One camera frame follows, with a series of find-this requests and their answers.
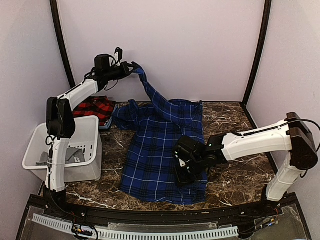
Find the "blue plaid long sleeve shirt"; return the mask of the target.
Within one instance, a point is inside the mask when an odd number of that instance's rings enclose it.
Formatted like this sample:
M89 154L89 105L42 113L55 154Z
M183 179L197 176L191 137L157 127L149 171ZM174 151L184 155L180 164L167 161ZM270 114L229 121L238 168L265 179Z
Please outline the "blue plaid long sleeve shirt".
M120 130L134 131L129 145L120 190L144 202L193 205L205 201L208 177L179 186L173 149L182 136L204 143L203 103L165 99L147 80L143 68L134 64L150 103L139 106L133 99L112 114Z

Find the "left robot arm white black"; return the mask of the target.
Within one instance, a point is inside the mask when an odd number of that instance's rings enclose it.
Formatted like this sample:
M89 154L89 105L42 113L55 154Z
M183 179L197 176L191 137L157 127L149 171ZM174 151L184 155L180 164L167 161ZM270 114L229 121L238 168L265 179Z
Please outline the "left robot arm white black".
M70 139L76 131L73 110L84 100L104 90L110 81L119 81L136 71L135 62L121 62L109 54L94 58L94 67L84 80L46 104L46 128L49 149L45 187L49 193L63 192L65 187L65 158Z

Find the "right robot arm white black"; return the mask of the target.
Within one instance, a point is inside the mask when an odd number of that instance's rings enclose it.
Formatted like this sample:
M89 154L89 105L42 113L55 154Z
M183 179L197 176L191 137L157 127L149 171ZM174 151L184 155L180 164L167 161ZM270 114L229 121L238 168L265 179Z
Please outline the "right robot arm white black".
M295 112L275 124L244 132L212 135L206 144L183 135L173 148L179 161L175 175L179 185L189 185L200 179L202 172L220 164L262 153L285 151L285 160L268 183L264 199L255 205L255 213L266 217L286 191L318 163L319 147L313 134Z

